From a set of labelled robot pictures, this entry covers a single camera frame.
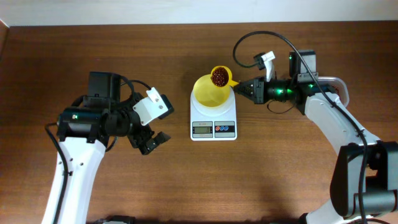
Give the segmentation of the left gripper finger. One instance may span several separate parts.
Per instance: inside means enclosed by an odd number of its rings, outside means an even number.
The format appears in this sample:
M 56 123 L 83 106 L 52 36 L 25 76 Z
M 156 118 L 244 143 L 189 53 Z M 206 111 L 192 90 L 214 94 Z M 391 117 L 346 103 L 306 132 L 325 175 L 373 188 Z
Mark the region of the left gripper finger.
M 156 135 L 156 137 L 146 142 L 146 149 L 147 149 L 146 154 L 150 154 L 154 149 L 156 149 L 158 146 L 167 142 L 170 139 L 171 137 L 168 134 L 165 134 L 164 132 L 159 132 Z
M 163 113 L 161 116 L 159 116 L 159 119 L 164 119 L 168 115 L 170 115 L 174 112 L 174 107 L 172 106 L 171 102 L 169 101 L 169 99 L 167 98 L 167 96 L 165 94 L 162 94 L 161 98 L 167 107 L 167 111 L 165 113 Z

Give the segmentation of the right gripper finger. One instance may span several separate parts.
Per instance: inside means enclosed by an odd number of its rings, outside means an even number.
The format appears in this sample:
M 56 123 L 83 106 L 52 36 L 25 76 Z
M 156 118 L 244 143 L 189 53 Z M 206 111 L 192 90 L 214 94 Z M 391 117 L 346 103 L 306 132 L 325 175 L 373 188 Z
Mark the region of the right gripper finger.
M 235 88 L 234 91 L 251 101 L 255 100 L 255 91 L 250 88 Z
M 234 86 L 234 90 L 253 90 L 254 89 L 254 79 L 247 80 L 244 82 L 239 82 Z

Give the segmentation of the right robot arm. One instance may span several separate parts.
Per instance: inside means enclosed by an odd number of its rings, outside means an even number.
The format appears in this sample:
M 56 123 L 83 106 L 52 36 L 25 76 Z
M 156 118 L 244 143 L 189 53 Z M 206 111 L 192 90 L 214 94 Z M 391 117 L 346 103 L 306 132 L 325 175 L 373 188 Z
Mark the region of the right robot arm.
M 234 91 L 255 104 L 291 101 L 314 122 L 338 158 L 330 184 L 330 199 L 304 213 L 300 223 L 365 223 L 397 211 L 397 143 L 370 133 L 346 109 L 349 94 L 335 77 L 319 77 L 312 50 L 289 53 L 288 80 L 278 80 L 272 52 L 254 57 L 263 77 L 241 82 Z

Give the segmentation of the yellow measuring scoop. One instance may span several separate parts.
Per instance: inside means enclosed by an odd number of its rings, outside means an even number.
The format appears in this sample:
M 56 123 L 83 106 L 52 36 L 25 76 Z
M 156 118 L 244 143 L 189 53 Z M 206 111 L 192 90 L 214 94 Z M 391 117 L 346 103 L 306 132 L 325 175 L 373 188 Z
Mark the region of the yellow measuring scoop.
M 211 71 L 211 81 L 217 87 L 234 87 L 239 83 L 232 79 L 232 72 L 228 67 L 217 66 Z

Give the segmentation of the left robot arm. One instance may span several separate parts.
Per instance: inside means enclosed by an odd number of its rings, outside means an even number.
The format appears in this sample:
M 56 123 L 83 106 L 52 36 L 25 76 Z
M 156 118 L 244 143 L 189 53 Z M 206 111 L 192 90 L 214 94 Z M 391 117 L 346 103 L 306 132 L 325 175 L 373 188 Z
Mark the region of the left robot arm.
M 90 72 L 88 93 L 59 115 L 56 134 L 45 125 L 57 150 L 57 165 L 43 223 L 86 222 L 96 173 L 119 138 L 128 138 L 143 155 L 170 139 L 149 124 L 173 113 L 171 102 L 154 87 L 146 93 L 136 92 L 134 81 L 122 75 Z

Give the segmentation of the red beans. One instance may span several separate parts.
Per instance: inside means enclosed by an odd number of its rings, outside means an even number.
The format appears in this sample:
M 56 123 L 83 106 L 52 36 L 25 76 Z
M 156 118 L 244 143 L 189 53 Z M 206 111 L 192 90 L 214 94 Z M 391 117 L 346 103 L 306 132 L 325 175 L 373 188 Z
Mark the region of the red beans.
M 217 67 L 211 73 L 211 81 L 218 87 L 227 85 L 229 81 L 228 71 L 224 67 Z

